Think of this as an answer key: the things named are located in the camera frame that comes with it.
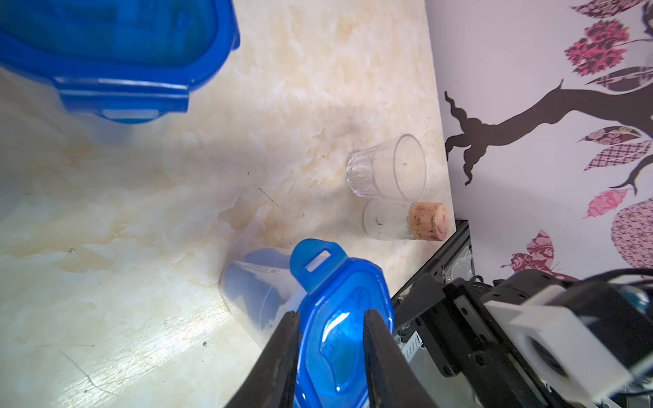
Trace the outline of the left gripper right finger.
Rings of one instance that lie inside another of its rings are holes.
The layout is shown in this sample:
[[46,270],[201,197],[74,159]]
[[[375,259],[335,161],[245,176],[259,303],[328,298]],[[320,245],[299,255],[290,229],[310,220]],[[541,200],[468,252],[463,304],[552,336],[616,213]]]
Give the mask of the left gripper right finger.
[[437,407],[377,309],[364,314],[363,347],[370,407]]

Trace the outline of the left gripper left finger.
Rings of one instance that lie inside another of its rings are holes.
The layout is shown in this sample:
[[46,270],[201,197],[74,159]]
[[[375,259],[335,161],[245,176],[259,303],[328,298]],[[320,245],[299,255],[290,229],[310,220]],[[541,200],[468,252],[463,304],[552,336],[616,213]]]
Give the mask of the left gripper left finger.
[[253,369],[226,407],[293,407],[297,383],[301,318],[281,319]]

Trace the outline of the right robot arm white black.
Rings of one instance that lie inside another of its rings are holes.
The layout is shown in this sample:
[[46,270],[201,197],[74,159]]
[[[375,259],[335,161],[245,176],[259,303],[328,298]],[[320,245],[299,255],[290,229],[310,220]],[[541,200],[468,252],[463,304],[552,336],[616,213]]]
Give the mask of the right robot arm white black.
[[414,277],[393,298],[443,377],[483,407],[624,407],[652,396],[652,273],[524,270],[486,284]]

